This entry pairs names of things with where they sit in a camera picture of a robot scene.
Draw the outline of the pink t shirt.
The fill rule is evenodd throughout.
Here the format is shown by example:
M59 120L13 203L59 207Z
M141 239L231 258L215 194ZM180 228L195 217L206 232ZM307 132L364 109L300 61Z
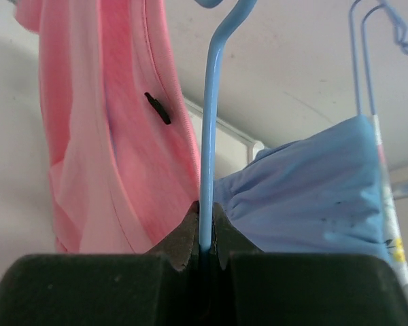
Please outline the pink t shirt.
M39 36L56 248L143 253L199 197L162 1L19 1Z

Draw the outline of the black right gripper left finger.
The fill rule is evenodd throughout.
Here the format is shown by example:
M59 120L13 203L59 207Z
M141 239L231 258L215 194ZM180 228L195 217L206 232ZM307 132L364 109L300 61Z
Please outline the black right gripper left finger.
M198 204L147 253L43 254L0 281L0 325L198 325Z

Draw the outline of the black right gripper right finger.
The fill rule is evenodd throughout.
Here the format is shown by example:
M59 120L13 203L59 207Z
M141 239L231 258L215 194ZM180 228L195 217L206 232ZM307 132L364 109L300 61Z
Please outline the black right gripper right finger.
M265 253L214 206L213 325L408 325L391 267L359 254Z

